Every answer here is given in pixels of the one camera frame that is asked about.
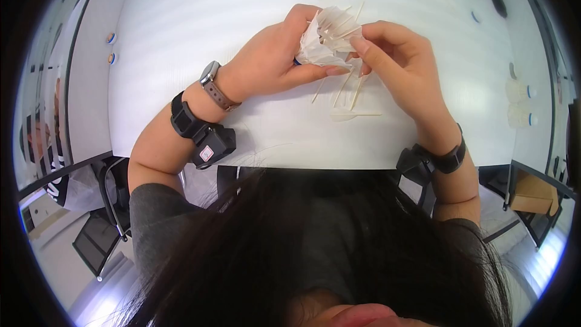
black wrist-mounted device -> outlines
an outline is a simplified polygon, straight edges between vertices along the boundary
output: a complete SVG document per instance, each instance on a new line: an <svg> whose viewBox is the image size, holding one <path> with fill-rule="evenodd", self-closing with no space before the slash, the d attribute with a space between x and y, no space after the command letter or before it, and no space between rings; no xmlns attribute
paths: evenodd
<svg viewBox="0 0 581 327"><path fill-rule="evenodd" d="M430 179L430 174L434 170L442 173L452 173L462 165L466 155L466 143L464 136L459 146L455 146L448 154L437 156L430 153L419 144L415 144L411 149L405 148L397 160L396 168L406 178L409 178L419 185L424 185Z"/></svg>
<svg viewBox="0 0 581 327"><path fill-rule="evenodd" d="M192 114L180 92L171 101L171 125L184 138L192 139L196 151L192 161L196 169L205 170L236 149L236 133L220 124L200 120Z"/></svg>

left hand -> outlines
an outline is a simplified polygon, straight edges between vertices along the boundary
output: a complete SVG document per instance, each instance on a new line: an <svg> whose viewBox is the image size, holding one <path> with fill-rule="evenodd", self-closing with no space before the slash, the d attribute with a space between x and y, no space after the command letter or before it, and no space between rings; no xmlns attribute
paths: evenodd
<svg viewBox="0 0 581 327"><path fill-rule="evenodd" d="M237 103L256 95L268 95L308 84L327 76L344 75L339 66L295 65L300 38L319 7L296 4L284 22L267 26L254 35L216 76L217 86Z"/></svg>

forearm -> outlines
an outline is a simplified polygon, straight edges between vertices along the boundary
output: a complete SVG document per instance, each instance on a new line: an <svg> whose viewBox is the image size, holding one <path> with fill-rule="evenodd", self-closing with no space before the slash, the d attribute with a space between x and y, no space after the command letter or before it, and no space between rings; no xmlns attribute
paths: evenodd
<svg viewBox="0 0 581 327"><path fill-rule="evenodd" d="M432 121L432 124L418 124L417 128L420 145L438 156L447 154L462 141L460 129L449 114ZM469 210L469 219L478 223L478 175L468 149L462 165L454 172L433 172L433 185L438 198L438 207L434 209L435 218L446 220L464 215Z"/></svg>
<svg viewBox="0 0 581 327"><path fill-rule="evenodd" d="M208 122L220 122L225 112L208 97L199 82L188 86L182 101L196 117ZM171 104L167 104L151 120L135 142L129 161L129 191L144 183L162 183L181 190L177 174L190 161L195 144L178 135L171 125Z"/></svg>

white tabletop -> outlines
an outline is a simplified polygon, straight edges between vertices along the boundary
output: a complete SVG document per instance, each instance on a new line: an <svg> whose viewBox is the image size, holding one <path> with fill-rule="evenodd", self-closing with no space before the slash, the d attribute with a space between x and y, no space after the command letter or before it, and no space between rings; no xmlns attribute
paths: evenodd
<svg viewBox="0 0 581 327"><path fill-rule="evenodd" d="M128 157L142 129L208 62L227 62L295 3L351 5L356 13L362 2L359 23L393 21L432 41L444 99L474 163L510 163L515 131L508 126L504 87L512 50L491 0L126 0L113 47L119 62L109 77L113 154ZM339 85L340 79L327 80L314 104L318 83L250 99L224 122L236 130L238 147L220 163L395 168L402 149L416 142L413 121L372 76L356 108L383 115L332 122L330 99Z"/></svg>

black and white t-shirt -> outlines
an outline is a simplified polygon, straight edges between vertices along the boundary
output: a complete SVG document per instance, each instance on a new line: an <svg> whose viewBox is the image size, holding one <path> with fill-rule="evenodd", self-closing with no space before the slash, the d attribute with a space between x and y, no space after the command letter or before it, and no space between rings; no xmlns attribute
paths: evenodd
<svg viewBox="0 0 581 327"><path fill-rule="evenodd" d="M61 142L57 139L56 141L56 150L58 156L58 162L61 165L61 168L64 167L64 157L63 157L63 150L61 148ZM51 173L56 171L56 165L54 164L54 157L52 152L52 146L48 147L48 158L49 163L51 165ZM44 156L40 159L40 166L42 170L42 174L47 174L44 165ZM47 191L48 195L54 200L54 202L58 203L60 206L64 206L64 201L67 197L67 188L69 187L69 175L64 175L60 178L49 182L46 186L44 186L44 190Z"/></svg>

